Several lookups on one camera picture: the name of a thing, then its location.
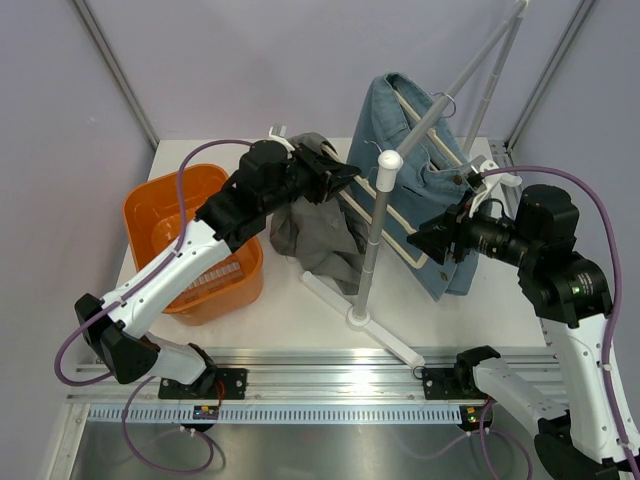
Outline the grey pleated skirt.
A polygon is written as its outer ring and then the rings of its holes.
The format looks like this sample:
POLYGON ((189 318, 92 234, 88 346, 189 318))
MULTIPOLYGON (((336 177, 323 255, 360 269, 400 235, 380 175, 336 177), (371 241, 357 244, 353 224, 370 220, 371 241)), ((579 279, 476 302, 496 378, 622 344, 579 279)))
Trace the grey pleated skirt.
POLYGON ((303 270, 332 279, 345 295, 358 293, 368 225, 342 197, 321 204, 301 198, 277 210, 269 239, 278 254, 297 259, 303 270))

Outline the light blue denim skirt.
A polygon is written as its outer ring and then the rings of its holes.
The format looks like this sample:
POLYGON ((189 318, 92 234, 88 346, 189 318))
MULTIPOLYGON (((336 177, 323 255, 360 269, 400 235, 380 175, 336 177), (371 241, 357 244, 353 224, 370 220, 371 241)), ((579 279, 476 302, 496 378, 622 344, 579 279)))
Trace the light blue denim skirt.
MULTIPOLYGON (((417 123, 405 113, 400 99, 418 116, 423 116, 432 106, 431 97, 400 73, 374 78, 362 105, 347 162, 357 166, 370 185, 376 181, 379 152, 396 149, 417 123)), ((417 229, 459 203, 467 188, 457 163, 425 137, 403 160, 389 206, 417 229)), ((445 294, 466 295, 477 265, 478 255, 470 253, 460 263, 448 260, 440 265, 429 259, 422 268, 411 272, 438 301, 445 294)))

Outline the cream hanger of denim skirt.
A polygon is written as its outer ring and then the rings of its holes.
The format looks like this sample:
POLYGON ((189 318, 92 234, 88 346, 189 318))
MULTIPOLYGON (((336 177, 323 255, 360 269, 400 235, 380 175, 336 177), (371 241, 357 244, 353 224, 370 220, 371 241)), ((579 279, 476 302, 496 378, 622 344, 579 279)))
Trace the cream hanger of denim skirt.
POLYGON ((469 153, 453 135, 448 119, 457 111, 448 92, 427 93, 415 85, 393 85, 393 98, 404 119, 393 149, 406 162, 423 152, 436 171, 466 168, 469 153))

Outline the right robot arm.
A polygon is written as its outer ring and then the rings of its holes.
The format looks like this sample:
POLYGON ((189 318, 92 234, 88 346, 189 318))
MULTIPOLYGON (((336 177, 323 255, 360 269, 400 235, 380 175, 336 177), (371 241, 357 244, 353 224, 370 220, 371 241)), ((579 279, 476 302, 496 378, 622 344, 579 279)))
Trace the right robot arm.
POLYGON ((627 409, 621 439, 606 395, 604 333, 613 302, 605 274, 574 249, 579 210, 555 186, 527 187, 515 218, 471 210, 468 196, 408 236, 432 260, 471 253, 516 267, 518 285, 541 321, 559 362, 567 405, 549 400, 518 376, 494 348, 459 353, 444 385, 496 401, 531 435, 554 479, 617 479, 639 464, 639 437, 627 409))

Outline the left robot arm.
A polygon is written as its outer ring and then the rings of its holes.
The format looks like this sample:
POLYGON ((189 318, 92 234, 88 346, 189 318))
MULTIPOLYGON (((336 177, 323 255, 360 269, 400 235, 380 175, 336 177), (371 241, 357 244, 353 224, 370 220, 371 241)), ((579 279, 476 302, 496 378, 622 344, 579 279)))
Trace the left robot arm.
POLYGON ((267 217, 300 198, 325 203, 360 169, 300 143, 275 138, 249 144, 237 169, 180 232, 126 284, 74 308, 82 336, 110 376, 121 384, 155 376, 177 383, 192 398, 219 384, 212 358, 196 344, 176 344, 150 334, 160 313, 190 284, 226 260, 266 227, 267 217))

